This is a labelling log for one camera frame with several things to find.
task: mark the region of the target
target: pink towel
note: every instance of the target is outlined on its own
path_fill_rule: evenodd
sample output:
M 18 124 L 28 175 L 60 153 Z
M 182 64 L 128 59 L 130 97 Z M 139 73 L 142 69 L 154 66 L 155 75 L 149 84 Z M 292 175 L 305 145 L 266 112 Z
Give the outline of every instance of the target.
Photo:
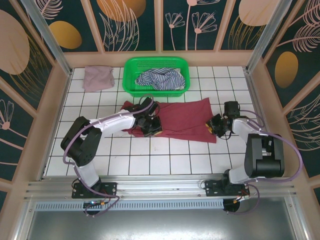
M 115 85 L 111 66 L 85 66 L 83 89 L 85 92 L 97 92 L 110 89 Z

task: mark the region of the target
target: white tile floor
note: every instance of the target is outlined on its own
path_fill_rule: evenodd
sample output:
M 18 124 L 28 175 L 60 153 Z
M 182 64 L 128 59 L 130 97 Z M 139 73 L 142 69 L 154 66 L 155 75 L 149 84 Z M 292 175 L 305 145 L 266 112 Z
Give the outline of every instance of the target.
M 61 141 L 73 121 L 84 116 L 96 119 L 118 112 L 125 101 L 137 103 L 122 88 L 123 67 L 115 67 L 115 86 L 100 92 L 84 93 L 84 68 L 74 70 L 58 130 L 50 151 L 44 175 L 74 176 L 74 170 L 63 164 Z M 243 110 L 254 110 L 241 67 L 191 66 L 190 89 L 181 97 L 158 97 L 160 102 L 192 102 L 210 98 L 214 115 L 221 114 L 224 102 L 237 100 Z M 217 174 L 244 162 L 246 144 L 239 136 L 217 143 L 177 140 L 173 138 L 131 137 L 117 132 L 101 139 L 94 158 L 99 175 L 175 175 Z

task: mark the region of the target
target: red cloth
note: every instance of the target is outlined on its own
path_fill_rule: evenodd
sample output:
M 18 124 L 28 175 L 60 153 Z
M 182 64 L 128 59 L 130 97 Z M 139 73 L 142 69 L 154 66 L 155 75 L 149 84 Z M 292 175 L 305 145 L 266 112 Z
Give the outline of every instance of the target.
M 157 137 L 216 143 L 216 136 L 211 134 L 206 127 L 206 122 L 212 117 L 209 98 L 193 102 L 159 103 L 161 127 L 163 132 Z M 132 106 L 126 101 L 122 106 Z M 135 137 L 143 137 L 140 127 L 123 130 Z

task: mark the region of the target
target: blue and white striped cloth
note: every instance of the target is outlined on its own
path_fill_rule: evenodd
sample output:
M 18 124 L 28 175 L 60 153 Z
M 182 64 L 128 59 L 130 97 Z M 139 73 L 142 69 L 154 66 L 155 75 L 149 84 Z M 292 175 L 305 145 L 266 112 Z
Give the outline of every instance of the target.
M 135 83 L 141 86 L 153 86 L 155 90 L 182 90 L 186 80 L 178 70 L 173 68 L 152 68 L 142 73 Z

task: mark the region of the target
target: green basket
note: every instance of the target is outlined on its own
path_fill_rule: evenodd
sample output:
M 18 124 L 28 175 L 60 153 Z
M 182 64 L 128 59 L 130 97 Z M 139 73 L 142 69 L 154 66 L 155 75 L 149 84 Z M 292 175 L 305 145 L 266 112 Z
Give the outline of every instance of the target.
M 173 68 L 180 69 L 185 79 L 185 87 L 182 90 L 159 91 L 152 86 L 141 86 L 135 84 L 141 73 L 149 69 Z M 133 57 L 124 65 L 123 89 L 133 97 L 142 97 L 145 94 L 152 94 L 154 97 L 180 97 L 190 87 L 189 66 L 186 60 L 175 56 L 149 56 Z

